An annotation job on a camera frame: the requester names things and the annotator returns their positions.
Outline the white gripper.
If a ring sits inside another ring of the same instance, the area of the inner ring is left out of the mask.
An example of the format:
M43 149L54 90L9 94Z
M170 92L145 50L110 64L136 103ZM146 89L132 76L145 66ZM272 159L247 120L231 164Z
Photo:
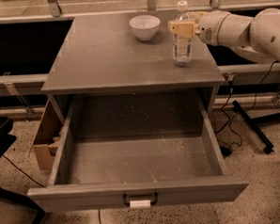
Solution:
M186 20L169 21L168 30L183 38L193 38L199 34L199 38L212 46L228 45L231 34L229 33L227 20L231 13L228 11L189 11Z

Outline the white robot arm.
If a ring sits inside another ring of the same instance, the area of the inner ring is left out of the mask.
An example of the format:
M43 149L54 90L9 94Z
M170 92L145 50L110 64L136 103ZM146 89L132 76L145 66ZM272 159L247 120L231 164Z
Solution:
M255 63L280 63L280 9L267 8L254 18L229 11L191 12L189 19L171 20L168 30L205 44L224 46Z

